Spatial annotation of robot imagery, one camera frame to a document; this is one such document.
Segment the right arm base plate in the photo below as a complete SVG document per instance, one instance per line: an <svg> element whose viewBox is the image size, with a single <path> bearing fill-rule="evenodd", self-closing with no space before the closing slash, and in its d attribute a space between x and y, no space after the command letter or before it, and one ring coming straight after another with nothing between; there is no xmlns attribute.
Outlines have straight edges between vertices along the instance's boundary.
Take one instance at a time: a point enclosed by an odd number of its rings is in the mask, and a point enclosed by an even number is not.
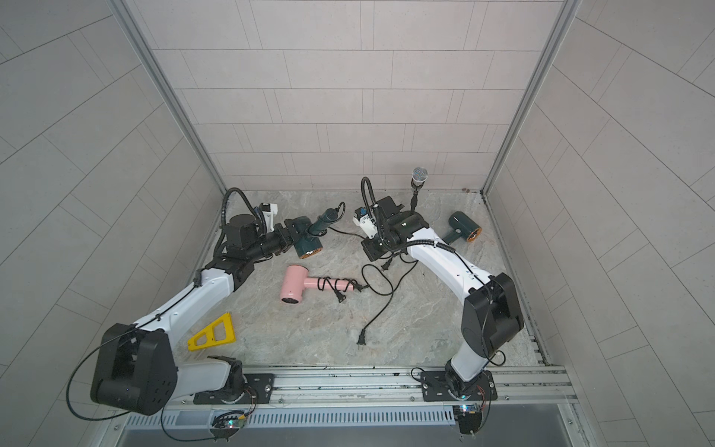
<svg viewBox="0 0 715 447"><path fill-rule="evenodd" d="M484 370L471 381L446 371L424 371L417 376L425 402L491 402L498 399L495 380Z"/></svg>

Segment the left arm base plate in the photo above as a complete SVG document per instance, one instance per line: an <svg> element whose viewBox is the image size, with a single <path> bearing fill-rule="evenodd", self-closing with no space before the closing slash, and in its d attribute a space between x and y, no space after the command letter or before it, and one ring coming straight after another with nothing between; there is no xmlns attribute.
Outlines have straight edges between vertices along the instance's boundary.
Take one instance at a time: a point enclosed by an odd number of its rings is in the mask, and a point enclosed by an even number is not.
<svg viewBox="0 0 715 447"><path fill-rule="evenodd" d="M195 405L249 405L270 402L276 377L273 374L244 374L236 389L204 391L195 394Z"/></svg>

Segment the pink hair dryer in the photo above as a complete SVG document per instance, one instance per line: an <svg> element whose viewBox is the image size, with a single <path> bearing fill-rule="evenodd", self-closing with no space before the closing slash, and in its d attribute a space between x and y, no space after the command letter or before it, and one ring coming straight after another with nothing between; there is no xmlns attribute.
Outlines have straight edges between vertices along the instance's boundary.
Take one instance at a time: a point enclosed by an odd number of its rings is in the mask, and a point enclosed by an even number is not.
<svg viewBox="0 0 715 447"><path fill-rule="evenodd" d="M294 264L286 270L284 281L279 294L281 302L297 305L303 301L305 290L332 291L342 303L346 293L357 290L359 285L351 279L331 279L329 277L314 278L309 276L309 271L304 266Z"/></svg>

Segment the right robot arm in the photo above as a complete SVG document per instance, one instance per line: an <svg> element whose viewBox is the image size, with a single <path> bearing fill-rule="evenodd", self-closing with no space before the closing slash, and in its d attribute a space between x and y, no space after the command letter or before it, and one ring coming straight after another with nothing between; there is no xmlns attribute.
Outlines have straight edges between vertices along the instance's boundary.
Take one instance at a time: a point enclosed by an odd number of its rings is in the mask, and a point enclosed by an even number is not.
<svg viewBox="0 0 715 447"><path fill-rule="evenodd" d="M444 383L456 399L469 399L482 388L485 368L502 345L525 325L512 278L493 275L465 260L455 237L441 238L418 212L404 210L392 197L358 208L353 222L366 235L368 258L406 253L427 267L463 306L460 333L464 342L445 365Z"/></svg>

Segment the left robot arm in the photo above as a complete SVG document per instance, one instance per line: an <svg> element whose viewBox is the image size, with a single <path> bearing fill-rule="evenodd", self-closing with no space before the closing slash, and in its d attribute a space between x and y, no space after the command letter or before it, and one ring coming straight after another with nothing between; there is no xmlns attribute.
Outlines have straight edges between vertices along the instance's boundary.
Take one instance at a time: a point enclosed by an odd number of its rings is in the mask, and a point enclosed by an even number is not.
<svg viewBox="0 0 715 447"><path fill-rule="evenodd" d="M179 363L173 351L215 305L248 279L255 264L288 251L306 233L305 216L287 219L260 234L249 214L222 227L212 260L191 285L153 313L132 324L117 323L102 337L89 396L93 402L141 415L154 415L172 399L216 392L227 400L244 394L242 363L225 356Z"/></svg>

